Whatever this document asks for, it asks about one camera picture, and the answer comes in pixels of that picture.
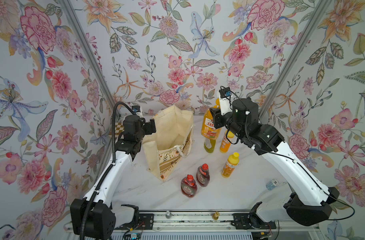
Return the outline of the cream canvas shopping bag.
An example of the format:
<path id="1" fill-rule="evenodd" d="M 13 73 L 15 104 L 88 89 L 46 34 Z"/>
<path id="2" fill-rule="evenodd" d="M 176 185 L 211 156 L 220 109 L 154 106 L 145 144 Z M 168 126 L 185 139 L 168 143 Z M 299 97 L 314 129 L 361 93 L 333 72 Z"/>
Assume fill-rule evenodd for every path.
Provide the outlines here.
<path id="1" fill-rule="evenodd" d="M 156 132 L 142 140 L 148 171 L 165 182 L 177 164 L 185 159 L 193 144 L 193 112 L 176 106 L 152 117 Z"/>

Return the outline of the large orange pump soap bottle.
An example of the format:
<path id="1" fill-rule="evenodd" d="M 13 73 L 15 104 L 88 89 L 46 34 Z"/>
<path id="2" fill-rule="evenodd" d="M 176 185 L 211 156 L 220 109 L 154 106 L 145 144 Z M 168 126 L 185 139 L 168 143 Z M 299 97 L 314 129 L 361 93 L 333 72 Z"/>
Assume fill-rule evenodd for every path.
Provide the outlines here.
<path id="1" fill-rule="evenodd" d="M 214 127 L 213 116 L 210 112 L 210 109 L 206 111 L 204 114 L 201 135 L 210 140 L 217 140 L 220 135 L 221 129 L 216 129 Z"/>

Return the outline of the red Fairy dish soap bottle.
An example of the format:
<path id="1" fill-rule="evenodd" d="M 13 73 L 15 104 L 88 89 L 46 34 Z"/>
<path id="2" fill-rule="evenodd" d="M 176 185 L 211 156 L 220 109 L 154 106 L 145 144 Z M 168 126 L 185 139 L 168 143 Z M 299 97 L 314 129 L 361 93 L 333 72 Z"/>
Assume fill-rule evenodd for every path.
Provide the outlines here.
<path id="1" fill-rule="evenodd" d="M 180 187 L 181 192 L 189 198 L 193 198 L 197 193 L 197 184 L 192 175 L 187 175 L 184 177 L 181 180 Z"/>

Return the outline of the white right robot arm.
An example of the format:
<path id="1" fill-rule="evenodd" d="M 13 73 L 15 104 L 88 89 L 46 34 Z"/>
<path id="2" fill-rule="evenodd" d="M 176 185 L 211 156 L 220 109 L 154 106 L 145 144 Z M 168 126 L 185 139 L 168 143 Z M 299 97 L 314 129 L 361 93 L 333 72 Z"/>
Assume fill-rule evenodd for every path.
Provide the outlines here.
<path id="1" fill-rule="evenodd" d="M 250 98 L 233 102 L 220 98 L 210 113 L 214 128 L 225 127 L 232 132 L 238 141 L 271 163 L 292 187 L 290 195 L 256 203 L 249 213 L 254 222 L 293 220 L 308 227 L 329 220 L 330 205 L 338 199 L 339 191 L 318 180 L 275 127 L 259 122 L 256 103 Z"/>

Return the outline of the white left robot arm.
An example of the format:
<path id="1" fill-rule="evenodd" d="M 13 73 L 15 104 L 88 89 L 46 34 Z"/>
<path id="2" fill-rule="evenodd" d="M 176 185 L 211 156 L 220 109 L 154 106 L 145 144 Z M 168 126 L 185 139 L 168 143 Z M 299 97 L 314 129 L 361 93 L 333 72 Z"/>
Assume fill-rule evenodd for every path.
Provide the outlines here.
<path id="1" fill-rule="evenodd" d="M 75 199 L 70 206 L 73 232 L 81 240 L 109 240 L 115 228 L 138 222 L 136 206 L 114 207 L 112 198 L 123 173 L 140 152 L 144 136 L 154 134 L 156 125 L 153 119 L 146 121 L 138 115 L 127 116 L 122 123 L 124 131 L 118 136 L 112 128 L 112 155 L 102 175 L 82 199 Z"/>

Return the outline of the wooden chess board box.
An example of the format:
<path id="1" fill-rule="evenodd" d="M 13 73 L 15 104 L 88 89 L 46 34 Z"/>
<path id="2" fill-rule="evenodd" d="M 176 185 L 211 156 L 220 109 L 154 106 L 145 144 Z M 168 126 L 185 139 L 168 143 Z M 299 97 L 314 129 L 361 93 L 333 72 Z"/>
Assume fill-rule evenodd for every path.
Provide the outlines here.
<path id="1" fill-rule="evenodd" d="M 116 120 L 114 128 L 112 127 L 112 121 L 110 121 L 109 132 L 108 132 L 108 135 L 110 137 L 112 137 L 113 132 L 115 133 L 115 137 L 118 137 L 119 134 L 124 131 L 123 120 L 124 119 Z"/>

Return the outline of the orange bottle yellow cap rear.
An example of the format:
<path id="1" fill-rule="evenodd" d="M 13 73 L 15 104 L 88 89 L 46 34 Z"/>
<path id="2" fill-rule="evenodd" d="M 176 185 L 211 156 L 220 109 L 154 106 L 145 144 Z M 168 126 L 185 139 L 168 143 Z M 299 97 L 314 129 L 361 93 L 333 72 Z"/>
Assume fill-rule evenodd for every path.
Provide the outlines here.
<path id="1" fill-rule="evenodd" d="M 229 150 L 229 147 L 231 145 L 231 139 L 234 137 L 234 134 L 230 131 L 227 131 L 225 134 L 224 134 L 224 137 L 222 139 L 222 142 L 221 142 L 221 145 L 220 145 L 220 148 L 219 148 L 219 151 L 221 153 L 227 153 L 228 150 Z"/>

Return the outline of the orange bottle yellow cap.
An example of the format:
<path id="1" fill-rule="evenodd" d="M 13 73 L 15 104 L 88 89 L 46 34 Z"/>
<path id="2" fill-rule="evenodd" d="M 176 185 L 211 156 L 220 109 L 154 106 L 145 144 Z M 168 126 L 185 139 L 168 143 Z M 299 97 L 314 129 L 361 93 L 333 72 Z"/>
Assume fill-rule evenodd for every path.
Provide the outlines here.
<path id="1" fill-rule="evenodd" d="M 221 175 L 224 178 L 230 177 L 230 175 L 232 174 L 232 172 L 234 171 L 234 169 L 237 167 L 238 164 L 239 164 L 239 153 L 234 152 L 227 158 L 227 161 L 222 169 Z"/>
<path id="2" fill-rule="evenodd" d="M 222 142 L 221 142 L 221 145 L 220 145 L 220 148 L 219 148 L 219 151 L 221 153 L 227 153 L 228 150 L 229 150 L 229 147 L 231 145 L 231 139 L 234 137 L 234 134 L 230 131 L 227 131 L 225 134 L 224 134 L 224 137 L 222 139 Z"/>

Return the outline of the orange bottle yellow cap front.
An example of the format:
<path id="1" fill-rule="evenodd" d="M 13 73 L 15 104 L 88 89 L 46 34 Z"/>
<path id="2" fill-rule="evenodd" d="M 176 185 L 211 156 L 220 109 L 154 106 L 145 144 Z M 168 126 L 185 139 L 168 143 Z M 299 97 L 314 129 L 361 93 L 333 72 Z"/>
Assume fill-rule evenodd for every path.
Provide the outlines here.
<path id="1" fill-rule="evenodd" d="M 227 161 L 222 169 L 221 175 L 224 178 L 230 177 L 230 175 L 232 174 L 232 172 L 234 171 L 234 169 L 237 167 L 238 164 L 239 164 L 239 153 L 234 152 L 227 158 Z"/>

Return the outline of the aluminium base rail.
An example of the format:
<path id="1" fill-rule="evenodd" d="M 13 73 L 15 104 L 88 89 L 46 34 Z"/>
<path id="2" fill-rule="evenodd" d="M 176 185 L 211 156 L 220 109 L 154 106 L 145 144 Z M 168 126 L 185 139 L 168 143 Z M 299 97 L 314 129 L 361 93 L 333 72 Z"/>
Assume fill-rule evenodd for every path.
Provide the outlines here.
<path id="1" fill-rule="evenodd" d="M 142 211 L 137 226 L 119 226 L 111 240 L 323 240 L 319 226 L 274 221 L 255 229 L 245 211 Z"/>

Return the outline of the aluminium corner post right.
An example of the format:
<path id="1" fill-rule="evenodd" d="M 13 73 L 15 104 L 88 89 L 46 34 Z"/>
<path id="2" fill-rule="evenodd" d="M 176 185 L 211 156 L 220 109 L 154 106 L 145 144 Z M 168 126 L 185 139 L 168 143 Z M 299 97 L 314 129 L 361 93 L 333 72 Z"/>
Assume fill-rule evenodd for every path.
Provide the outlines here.
<path id="1" fill-rule="evenodd" d="M 285 81 L 287 75 L 291 71 L 292 67 L 295 65 L 299 55 L 305 48 L 309 38 L 311 37 L 312 33 L 316 29 L 316 25 L 321 20 L 321 17 L 324 15 L 325 10 L 328 8 L 330 1 L 318 1 L 317 5 L 315 6 L 312 15 L 310 16 L 309 20 L 307 21 L 305 28 L 302 31 L 302 35 L 299 38 L 297 44 L 293 48 L 292 52 L 290 53 L 287 62 L 283 66 L 280 74 L 278 75 L 277 80 L 275 81 L 273 88 L 271 89 L 270 93 L 267 95 L 265 102 L 261 109 L 259 110 L 259 119 L 262 120 L 265 115 L 268 114 L 268 109 L 271 106 L 275 96 L 277 95 L 278 91 L 281 88 L 281 85 Z"/>

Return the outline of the aluminium corner post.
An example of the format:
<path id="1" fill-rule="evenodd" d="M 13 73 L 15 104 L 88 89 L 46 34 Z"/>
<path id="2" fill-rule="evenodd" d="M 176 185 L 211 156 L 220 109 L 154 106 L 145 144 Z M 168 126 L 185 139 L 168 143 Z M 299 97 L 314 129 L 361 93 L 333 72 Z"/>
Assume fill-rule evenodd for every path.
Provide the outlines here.
<path id="1" fill-rule="evenodd" d="M 75 36 L 77 37 L 77 40 L 79 41 L 79 44 L 84 51 L 85 58 L 87 59 L 87 62 L 89 63 L 91 69 L 93 70 L 98 83 L 100 84 L 100 87 L 102 88 L 102 92 L 104 93 L 108 105 L 110 109 L 113 111 L 113 107 L 115 105 L 115 101 L 111 95 L 111 92 L 109 91 L 107 82 L 105 81 L 105 77 L 103 75 L 103 72 L 101 68 L 98 65 L 97 59 L 94 57 L 92 48 L 87 40 L 87 37 L 85 35 L 85 32 L 82 29 L 82 26 L 78 20 L 78 17 L 75 13 L 75 10 L 68 0 L 59 0 L 59 4 L 63 10 L 63 12 L 66 15 L 67 20 L 69 21 L 70 25 L 74 28 Z"/>
<path id="2" fill-rule="evenodd" d="M 275 96 L 277 95 L 278 91 L 281 88 L 281 85 L 285 81 L 287 75 L 291 71 L 292 67 L 295 65 L 299 55 L 305 48 L 309 38 L 311 37 L 312 33 L 316 29 L 316 25 L 321 20 L 321 17 L 324 15 L 325 10 L 328 8 L 330 1 L 318 1 L 317 5 L 315 6 L 312 15 L 310 16 L 309 20 L 307 21 L 305 28 L 302 31 L 302 35 L 299 38 L 297 44 L 293 48 L 292 52 L 290 53 L 287 62 L 283 66 L 280 74 L 278 75 L 277 80 L 275 81 L 273 88 L 271 89 L 270 93 L 267 95 L 265 102 L 261 109 L 259 110 L 259 119 L 262 120 L 265 115 L 268 114 L 268 109 L 271 106 Z"/>

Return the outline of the aluminium corner post left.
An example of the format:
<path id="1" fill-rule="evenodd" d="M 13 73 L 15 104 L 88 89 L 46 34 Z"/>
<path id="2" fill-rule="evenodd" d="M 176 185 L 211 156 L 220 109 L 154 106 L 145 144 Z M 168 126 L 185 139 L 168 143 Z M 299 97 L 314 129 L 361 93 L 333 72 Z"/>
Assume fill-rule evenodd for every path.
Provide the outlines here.
<path id="1" fill-rule="evenodd" d="M 110 109 L 113 111 L 113 107 L 115 105 L 115 101 L 111 95 L 111 92 L 109 91 L 107 82 L 105 81 L 105 77 L 103 75 L 103 72 L 101 68 L 98 65 L 97 59 L 94 57 L 92 48 L 87 40 L 87 37 L 85 35 L 85 32 L 82 29 L 82 26 L 78 20 L 78 17 L 75 13 L 75 10 L 68 0 L 59 0 L 59 4 L 63 10 L 63 12 L 66 15 L 67 20 L 69 21 L 70 25 L 74 28 L 75 36 L 77 37 L 77 40 L 79 41 L 79 44 L 84 51 L 85 58 L 87 59 L 87 62 L 89 63 L 91 69 L 93 70 L 98 83 L 100 84 L 100 87 L 102 88 L 102 92 L 104 93 L 108 105 Z"/>

